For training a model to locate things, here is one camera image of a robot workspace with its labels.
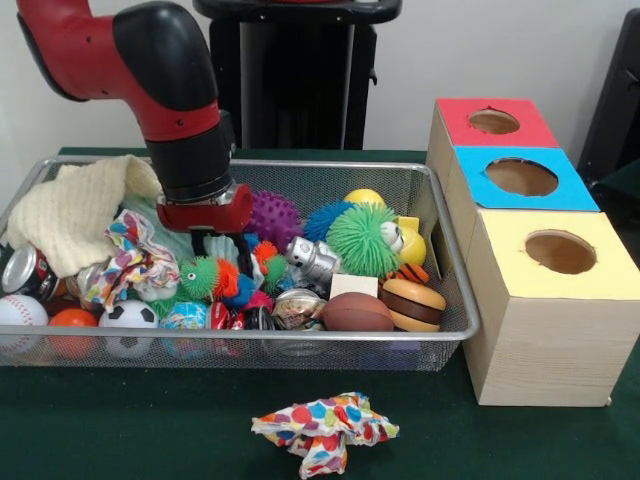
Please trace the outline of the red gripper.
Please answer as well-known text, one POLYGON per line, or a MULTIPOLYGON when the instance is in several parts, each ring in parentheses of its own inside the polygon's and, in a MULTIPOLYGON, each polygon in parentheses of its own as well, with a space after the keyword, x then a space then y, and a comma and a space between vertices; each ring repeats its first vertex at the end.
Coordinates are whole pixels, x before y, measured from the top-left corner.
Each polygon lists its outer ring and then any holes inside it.
POLYGON ((156 212, 162 225, 172 231, 191 231, 191 245, 195 257, 205 255, 202 230, 221 234, 234 234, 238 249, 237 264, 244 275, 253 274, 253 263, 248 242, 242 233, 251 220, 253 194, 246 184, 232 183, 221 195, 196 203, 177 204, 159 195, 156 212))

